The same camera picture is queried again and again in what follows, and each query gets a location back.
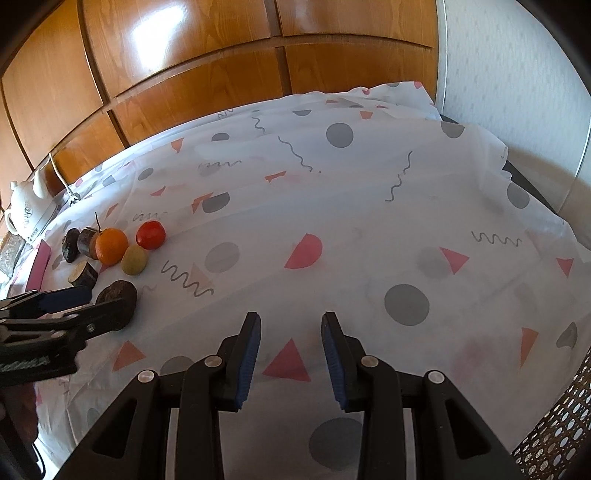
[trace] dark round object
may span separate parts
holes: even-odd
[[[96,239],[98,236],[99,232],[94,228],[87,227],[82,230],[78,235],[78,251],[93,260],[98,260],[99,257],[96,256]]]
[[[75,287],[85,285],[92,290],[98,278],[97,271],[86,260],[83,260],[74,267],[68,277],[68,282]]]
[[[80,254],[80,251],[78,250],[79,236],[80,231],[77,228],[70,228],[61,241],[61,253],[68,263],[72,263]]]
[[[126,280],[114,281],[99,293],[99,296],[96,298],[96,304],[116,299],[125,300],[125,307],[116,314],[118,327],[115,330],[121,330],[129,325],[134,316],[135,305],[138,301],[138,291],[134,287],[134,284]]]

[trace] red triangle pattern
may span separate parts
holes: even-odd
[[[123,367],[139,362],[144,358],[146,356],[133,343],[127,340],[121,347],[121,350],[119,350],[119,355],[115,359],[112,371],[121,370]]]
[[[160,195],[162,195],[164,193],[164,189],[166,188],[166,185],[164,187],[162,187],[159,190],[156,190],[154,193],[150,193],[150,195],[152,197],[160,197]]]
[[[570,269],[573,268],[574,258],[557,258],[556,261],[566,278],[568,278],[570,275]]]
[[[531,349],[534,346],[535,340],[538,338],[540,333],[532,330],[531,328],[521,328],[521,365],[527,360],[528,355],[531,352]]]
[[[105,220],[107,220],[107,218],[109,218],[109,215],[111,213],[113,213],[113,210],[115,210],[117,208],[117,205],[119,205],[119,203],[115,203],[114,205],[111,205],[109,207],[109,210],[107,210],[107,215],[105,216]]]
[[[199,205],[201,205],[202,200],[207,200],[211,195],[213,195],[213,192],[208,193],[206,195],[201,195],[200,197],[194,199],[193,203],[191,204],[191,207],[193,208],[193,213],[197,212],[197,209],[199,208]]]
[[[262,373],[268,377],[311,382],[296,343],[291,339]]]
[[[191,267],[189,283],[193,283],[194,281],[199,282],[199,290],[211,287],[213,285],[212,281],[207,277],[207,275],[203,273],[201,269],[195,264],[193,264]],[[190,292],[191,295],[194,293],[194,290],[192,288],[188,288],[187,291]]]
[[[174,140],[170,142],[170,145],[177,151],[177,153],[179,153],[183,146],[183,139],[179,138],[178,140]]]
[[[454,275],[464,266],[468,260],[470,260],[470,257],[459,254],[458,252],[454,252],[453,250],[449,250],[447,248],[439,247],[439,250],[441,250],[443,255],[445,255],[445,258],[447,258],[449,266],[452,268],[452,273]]]
[[[279,177],[284,177],[286,173],[287,173],[287,170],[284,170],[279,173],[275,173],[273,175],[267,175],[265,177],[265,180],[268,181],[269,183],[271,183],[273,180],[278,179]]]

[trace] orange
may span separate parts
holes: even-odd
[[[110,267],[121,261],[129,246],[127,237],[118,228],[107,228],[96,239],[96,256],[100,262]]]

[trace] metal screw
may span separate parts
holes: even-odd
[[[154,372],[151,370],[144,370],[138,374],[138,381],[142,383],[150,383],[154,379]]]
[[[209,368],[219,367],[222,364],[222,357],[210,355],[205,359],[205,366]]]
[[[445,381],[445,375],[443,375],[441,372],[438,372],[437,370],[429,372],[427,378],[436,384],[443,383]]]
[[[365,355],[361,359],[361,365],[363,365],[364,367],[368,367],[368,368],[377,367],[378,363],[379,363],[379,360],[371,355]]]

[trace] red tomato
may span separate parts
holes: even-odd
[[[150,220],[149,222],[143,223],[135,235],[137,244],[146,250],[155,250],[161,247],[164,239],[166,239],[166,231],[162,223],[157,220]]]

